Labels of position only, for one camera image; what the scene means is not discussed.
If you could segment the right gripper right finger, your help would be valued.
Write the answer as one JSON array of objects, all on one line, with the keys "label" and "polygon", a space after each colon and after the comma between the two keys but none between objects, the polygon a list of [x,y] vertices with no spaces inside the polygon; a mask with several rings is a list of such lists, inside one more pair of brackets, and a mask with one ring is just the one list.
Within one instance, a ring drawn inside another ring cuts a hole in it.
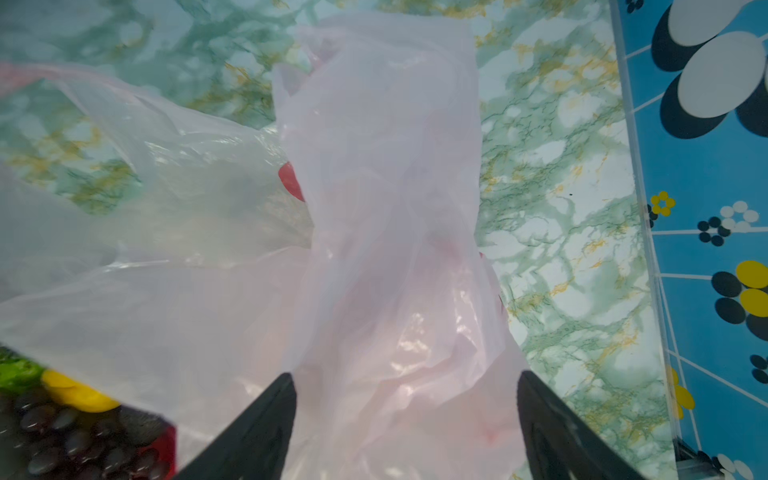
[{"label": "right gripper right finger", "polygon": [[520,375],[517,405],[534,479],[642,479],[532,371]]}]

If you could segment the dark purple grape bunch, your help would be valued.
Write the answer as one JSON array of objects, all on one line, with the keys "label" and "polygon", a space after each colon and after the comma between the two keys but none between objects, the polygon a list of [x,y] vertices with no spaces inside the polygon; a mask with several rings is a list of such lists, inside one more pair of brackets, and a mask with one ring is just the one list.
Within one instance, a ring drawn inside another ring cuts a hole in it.
[{"label": "dark purple grape bunch", "polygon": [[119,408],[86,413],[40,388],[1,394],[3,479],[133,479],[139,447],[124,437]]}]

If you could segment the pink translucent plastic bag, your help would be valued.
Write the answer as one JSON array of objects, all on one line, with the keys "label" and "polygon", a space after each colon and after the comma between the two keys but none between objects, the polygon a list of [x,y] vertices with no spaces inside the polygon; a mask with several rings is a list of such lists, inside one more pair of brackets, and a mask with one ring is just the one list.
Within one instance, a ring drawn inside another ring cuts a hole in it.
[{"label": "pink translucent plastic bag", "polygon": [[507,479],[527,363],[478,249],[475,40],[450,17],[301,27],[255,130],[84,66],[60,90],[141,182],[110,214],[1,171],[1,341],[210,446],[280,374],[286,479]]}]

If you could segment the red flower-shaped plate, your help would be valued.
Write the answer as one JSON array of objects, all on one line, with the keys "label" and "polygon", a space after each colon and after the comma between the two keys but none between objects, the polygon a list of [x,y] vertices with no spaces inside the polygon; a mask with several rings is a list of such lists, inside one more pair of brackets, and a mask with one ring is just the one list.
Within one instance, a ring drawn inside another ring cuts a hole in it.
[{"label": "red flower-shaped plate", "polygon": [[[304,197],[290,163],[280,168],[279,178],[286,190],[303,201]],[[154,442],[137,449],[136,457],[131,464],[135,470],[133,479],[172,479],[176,473],[176,440],[177,432],[174,426],[168,426],[164,433]]]}]

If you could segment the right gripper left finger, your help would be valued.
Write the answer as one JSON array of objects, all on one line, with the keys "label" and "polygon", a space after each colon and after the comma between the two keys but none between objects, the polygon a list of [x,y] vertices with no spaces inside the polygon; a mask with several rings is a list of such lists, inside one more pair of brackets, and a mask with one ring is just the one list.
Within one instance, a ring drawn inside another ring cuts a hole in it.
[{"label": "right gripper left finger", "polygon": [[179,480],[278,480],[297,408],[289,373],[278,376],[206,449]]}]

